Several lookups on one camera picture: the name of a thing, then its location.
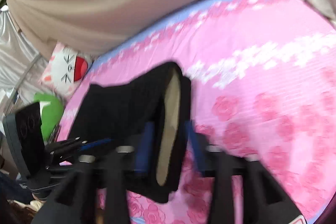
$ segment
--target green plush toy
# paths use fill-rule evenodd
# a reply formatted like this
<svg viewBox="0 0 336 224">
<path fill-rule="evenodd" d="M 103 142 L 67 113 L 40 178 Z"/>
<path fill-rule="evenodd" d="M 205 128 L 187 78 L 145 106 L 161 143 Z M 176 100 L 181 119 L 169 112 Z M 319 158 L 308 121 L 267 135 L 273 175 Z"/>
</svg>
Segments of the green plush toy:
<svg viewBox="0 0 336 224">
<path fill-rule="evenodd" d="M 43 140 L 47 141 L 52 134 L 54 127 L 62 118 L 64 107 L 61 101 L 54 95 L 46 93 L 36 93 L 34 102 L 40 102 L 41 132 Z"/>
</svg>

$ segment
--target pink flower print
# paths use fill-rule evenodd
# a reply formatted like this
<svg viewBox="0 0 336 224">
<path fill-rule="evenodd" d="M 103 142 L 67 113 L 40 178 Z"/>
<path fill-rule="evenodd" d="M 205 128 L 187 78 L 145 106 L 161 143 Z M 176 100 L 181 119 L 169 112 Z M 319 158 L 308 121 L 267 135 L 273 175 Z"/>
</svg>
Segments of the pink flower print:
<svg viewBox="0 0 336 224">
<path fill-rule="evenodd" d="M 322 104 L 324 110 L 329 114 L 334 114 L 335 112 L 335 97 L 330 91 L 322 92 Z"/>
<path fill-rule="evenodd" d="M 258 154 L 258 151 L 248 146 L 243 147 L 238 151 L 239 157 L 246 157 L 248 155 L 255 155 L 255 154 Z"/>
<path fill-rule="evenodd" d="M 222 138 L 223 145 L 227 149 L 236 149 L 249 141 L 248 133 L 238 123 L 229 123 Z"/>
<path fill-rule="evenodd" d="M 335 136 L 335 123 L 333 117 L 322 118 L 322 137 L 325 139 L 333 138 Z"/>
<path fill-rule="evenodd" d="M 208 217 L 208 206 L 200 198 L 193 198 L 188 208 L 187 215 L 191 223 L 204 224 Z"/>
<path fill-rule="evenodd" d="M 313 142 L 313 160 L 322 163 L 329 156 L 330 147 L 328 141 L 322 136 L 317 136 Z"/>
<path fill-rule="evenodd" d="M 195 172 L 190 172 L 185 177 L 183 191 L 193 196 L 202 197 L 205 192 L 209 192 L 212 186 L 211 178 L 202 178 Z"/>
<path fill-rule="evenodd" d="M 294 122 L 292 117 L 284 115 L 280 117 L 277 132 L 284 141 L 290 142 L 294 139 Z"/>
<path fill-rule="evenodd" d="M 127 198 L 140 198 L 140 194 L 133 193 L 131 191 L 127 191 Z"/>
<path fill-rule="evenodd" d="M 135 198 L 130 198 L 128 200 L 128 209 L 131 217 L 140 217 L 143 212 L 140 202 Z"/>
<path fill-rule="evenodd" d="M 324 174 L 320 170 L 319 164 L 311 162 L 306 167 L 304 174 L 300 178 L 301 185 L 309 190 L 312 185 L 319 183 L 324 177 Z"/>
<path fill-rule="evenodd" d="M 154 203 L 150 203 L 143 211 L 143 218 L 146 224 L 164 224 L 166 216 Z"/>
<path fill-rule="evenodd" d="M 297 175 L 292 172 L 286 172 L 283 176 L 283 180 L 281 180 L 281 184 L 290 196 L 302 190 Z"/>
<path fill-rule="evenodd" d="M 254 107 L 263 121 L 273 120 L 278 115 L 278 98 L 267 93 L 260 93 L 255 97 Z"/>
<path fill-rule="evenodd" d="M 147 203 L 151 204 L 151 203 L 155 203 L 153 200 L 146 198 Z"/>
<path fill-rule="evenodd" d="M 193 168 L 193 164 L 193 153 L 191 151 L 187 151 L 182 165 L 182 172 L 191 170 Z"/>
<path fill-rule="evenodd" d="M 195 126 L 195 131 L 197 133 L 201 133 L 204 134 L 206 136 L 208 136 L 208 140 L 211 144 L 214 143 L 214 139 L 215 139 L 215 129 L 212 126 L 207 126 L 207 125 L 196 125 Z"/>
<path fill-rule="evenodd" d="M 323 68 L 322 77 L 333 87 L 336 86 L 336 73 L 333 68 Z"/>
<path fill-rule="evenodd" d="M 295 205 L 298 207 L 298 209 L 303 214 L 303 216 L 305 217 L 305 219 L 309 220 L 310 218 L 312 218 L 314 216 L 314 213 L 312 211 L 309 211 L 306 208 L 306 205 L 303 205 L 300 202 L 296 202 Z"/>
<path fill-rule="evenodd" d="M 268 165 L 275 174 L 284 174 L 289 166 L 289 154 L 281 146 L 275 146 L 268 152 Z"/>
<path fill-rule="evenodd" d="M 226 122 L 237 114 L 238 102 L 236 97 L 219 96 L 212 107 L 212 113 L 218 116 L 221 121 Z"/>
<path fill-rule="evenodd" d="M 326 200 L 323 198 L 323 191 L 311 187 L 309 189 L 309 198 L 305 203 L 305 211 L 307 215 L 313 216 L 321 209 Z"/>
<path fill-rule="evenodd" d="M 312 136 L 318 131 L 320 116 L 313 105 L 303 105 L 300 107 L 300 129 Z"/>
</svg>

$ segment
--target pink mattress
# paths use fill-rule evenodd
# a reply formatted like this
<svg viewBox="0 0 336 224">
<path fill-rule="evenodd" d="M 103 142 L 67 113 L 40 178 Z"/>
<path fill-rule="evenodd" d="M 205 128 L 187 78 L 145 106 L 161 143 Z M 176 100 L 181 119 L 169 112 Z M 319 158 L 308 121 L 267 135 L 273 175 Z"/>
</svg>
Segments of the pink mattress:
<svg viewBox="0 0 336 224">
<path fill-rule="evenodd" d="M 124 84 L 175 60 L 192 79 L 196 130 L 234 155 L 257 153 L 312 223 L 336 190 L 335 45 L 333 27 L 302 0 L 215 1 L 91 70 L 68 102 L 59 140 L 90 83 Z M 212 180 L 200 178 L 192 163 L 187 152 L 167 204 L 129 193 L 132 221 L 205 223 Z M 242 223 L 240 179 L 233 181 Z"/>
</svg>

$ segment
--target cartoon face pillow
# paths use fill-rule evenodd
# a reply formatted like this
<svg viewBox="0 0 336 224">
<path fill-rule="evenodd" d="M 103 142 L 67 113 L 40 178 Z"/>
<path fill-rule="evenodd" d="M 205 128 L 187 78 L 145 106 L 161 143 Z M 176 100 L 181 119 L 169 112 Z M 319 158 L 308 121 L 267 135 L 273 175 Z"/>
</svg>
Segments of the cartoon face pillow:
<svg viewBox="0 0 336 224">
<path fill-rule="evenodd" d="M 91 64 L 89 55 L 58 42 L 42 74 L 41 83 L 68 99 L 78 88 Z"/>
</svg>

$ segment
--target red mouth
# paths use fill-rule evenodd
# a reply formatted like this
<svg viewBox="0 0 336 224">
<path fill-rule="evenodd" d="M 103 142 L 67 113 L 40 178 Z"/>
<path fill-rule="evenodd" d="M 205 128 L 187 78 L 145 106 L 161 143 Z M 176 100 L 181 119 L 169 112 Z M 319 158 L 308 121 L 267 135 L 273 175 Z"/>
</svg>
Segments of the red mouth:
<svg viewBox="0 0 336 224">
<path fill-rule="evenodd" d="M 76 82 L 82 79 L 87 69 L 88 69 L 88 63 L 85 61 L 85 59 L 77 56 L 75 62 L 73 81 Z"/>
</svg>

